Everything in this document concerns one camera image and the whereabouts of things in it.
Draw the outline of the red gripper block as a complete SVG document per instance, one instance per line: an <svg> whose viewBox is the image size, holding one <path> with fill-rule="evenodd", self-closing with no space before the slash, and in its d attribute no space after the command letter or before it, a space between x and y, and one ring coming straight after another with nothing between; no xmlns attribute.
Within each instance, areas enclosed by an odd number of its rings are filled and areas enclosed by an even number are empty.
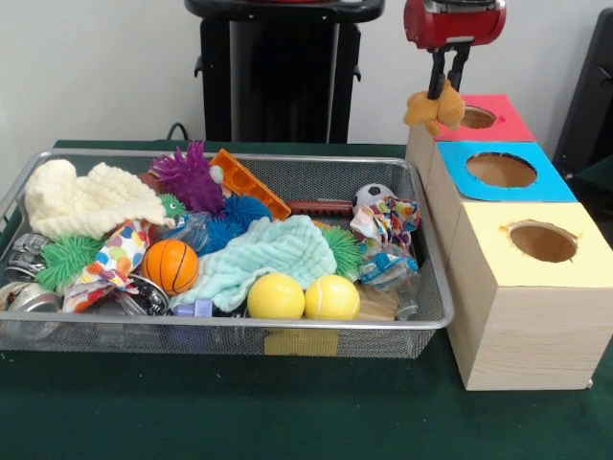
<svg viewBox="0 0 613 460"><path fill-rule="evenodd" d="M406 1L403 23L406 38L419 49L430 50L432 71L427 90L437 100L445 82L445 49L454 44L456 52L447 74L451 86L460 91L465 63L472 46L487 45L502 33L506 24L505 1Z"/></svg>

